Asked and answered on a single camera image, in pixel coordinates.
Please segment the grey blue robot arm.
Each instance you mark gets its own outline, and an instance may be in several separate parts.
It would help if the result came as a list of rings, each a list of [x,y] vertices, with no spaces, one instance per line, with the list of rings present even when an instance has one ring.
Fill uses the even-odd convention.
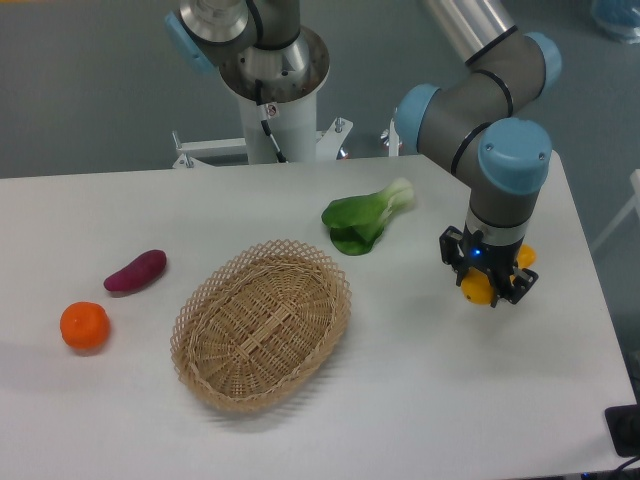
[[[521,254],[552,154],[547,132],[516,114],[554,84],[561,55],[546,36],[520,32],[498,1],[428,7],[470,73],[448,90],[411,89],[394,130],[470,189],[464,227],[439,240],[457,284],[483,278],[491,304],[514,304],[537,281]],[[320,159],[316,94],[329,54],[302,25],[298,2],[184,1],[164,24],[183,58],[197,71],[218,71],[236,96],[251,163]]]

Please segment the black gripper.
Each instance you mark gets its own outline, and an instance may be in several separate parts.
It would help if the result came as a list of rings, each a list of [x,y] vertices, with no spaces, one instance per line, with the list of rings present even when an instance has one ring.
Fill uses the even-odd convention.
[[[490,302],[492,308],[500,300],[515,305],[539,279],[539,275],[533,270],[515,267],[516,256],[524,237],[505,245],[488,243],[484,237],[481,230],[471,231],[465,226],[462,233],[449,226],[439,237],[441,260],[455,272],[457,286],[462,284],[471,268],[484,273],[493,290]]]

